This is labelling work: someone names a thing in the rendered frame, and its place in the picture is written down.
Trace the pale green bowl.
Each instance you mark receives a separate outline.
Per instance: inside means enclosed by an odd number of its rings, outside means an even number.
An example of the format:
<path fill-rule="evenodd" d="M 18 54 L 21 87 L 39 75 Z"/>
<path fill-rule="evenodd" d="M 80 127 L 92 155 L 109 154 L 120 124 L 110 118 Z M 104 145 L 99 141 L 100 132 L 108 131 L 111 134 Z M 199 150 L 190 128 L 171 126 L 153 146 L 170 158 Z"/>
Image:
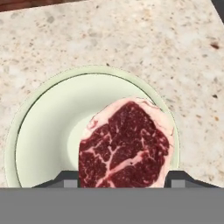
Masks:
<path fill-rule="evenodd" d="M 128 96 L 150 100 L 174 121 L 152 86 L 110 66 L 69 69 L 42 84 L 10 126 L 4 153 L 7 185 L 33 187 L 62 171 L 76 171 L 79 141 L 90 119 Z"/>

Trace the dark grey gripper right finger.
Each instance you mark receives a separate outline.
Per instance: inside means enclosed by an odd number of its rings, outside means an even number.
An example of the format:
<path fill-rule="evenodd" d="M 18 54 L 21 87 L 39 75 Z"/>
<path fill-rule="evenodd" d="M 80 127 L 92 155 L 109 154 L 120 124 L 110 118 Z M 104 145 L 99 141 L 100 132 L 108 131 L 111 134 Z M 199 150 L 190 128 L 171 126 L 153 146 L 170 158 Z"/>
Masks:
<path fill-rule="evenodd" d="M 216 188 L 216 185 L 211 185 L 206 182 L 192 178 L 185 171 L 169 171 L 164 182 L 165 188 Z"/>

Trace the raw red marbled steak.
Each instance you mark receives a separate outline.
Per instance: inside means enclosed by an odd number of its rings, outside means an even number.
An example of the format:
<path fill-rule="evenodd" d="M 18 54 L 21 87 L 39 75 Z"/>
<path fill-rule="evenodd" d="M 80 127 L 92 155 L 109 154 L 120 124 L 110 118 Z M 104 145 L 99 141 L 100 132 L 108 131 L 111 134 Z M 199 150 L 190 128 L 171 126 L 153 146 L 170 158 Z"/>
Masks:
<path fill-rule="evenodd" d="M 162 187 L 174 150 L 174 128 L 159 107 L 122 98 L 97 113 L 79 148 L 81 187 Z"/>

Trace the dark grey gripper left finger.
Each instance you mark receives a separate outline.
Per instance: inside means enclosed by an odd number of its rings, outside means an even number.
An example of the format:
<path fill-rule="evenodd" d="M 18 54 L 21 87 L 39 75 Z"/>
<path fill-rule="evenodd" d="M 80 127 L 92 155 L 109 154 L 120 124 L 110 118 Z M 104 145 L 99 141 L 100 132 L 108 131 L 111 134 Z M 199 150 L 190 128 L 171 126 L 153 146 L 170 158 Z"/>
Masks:
<path fill-rule="evenodd" d="M 55 179 L 35 185 L 35 188 L 78 188 L 79 174 L 77 171 L 61 171 Z"/>

